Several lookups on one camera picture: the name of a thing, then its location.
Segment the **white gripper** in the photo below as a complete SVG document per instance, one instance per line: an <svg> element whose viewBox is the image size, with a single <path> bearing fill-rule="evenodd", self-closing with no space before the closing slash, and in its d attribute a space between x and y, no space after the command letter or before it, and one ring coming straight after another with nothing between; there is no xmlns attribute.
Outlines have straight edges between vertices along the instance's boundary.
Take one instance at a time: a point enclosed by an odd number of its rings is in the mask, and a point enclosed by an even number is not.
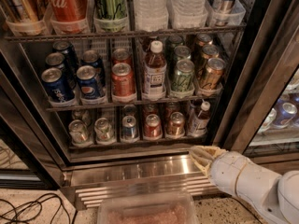
<svg viewBox="0 0 299 224"><path fill-rule="evenodd" d="M280 174L252 162L240 153L226 152L219 147L194 146L189 154L195 166L208 175L219 190L251 204L261 216L278 211Z"/></svg>

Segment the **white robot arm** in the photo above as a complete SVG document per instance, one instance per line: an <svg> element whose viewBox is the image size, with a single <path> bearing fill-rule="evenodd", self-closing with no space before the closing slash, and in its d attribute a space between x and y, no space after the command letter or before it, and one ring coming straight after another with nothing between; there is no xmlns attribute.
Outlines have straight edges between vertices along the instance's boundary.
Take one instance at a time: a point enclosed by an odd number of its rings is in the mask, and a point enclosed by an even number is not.
<svg viewBox="0 0 299 224"><path fill-rule="evenodd" d="M213 185L249 203L268 223L298 224L298 170L281 175L219 147L193 146L189 155Z"/></svg>

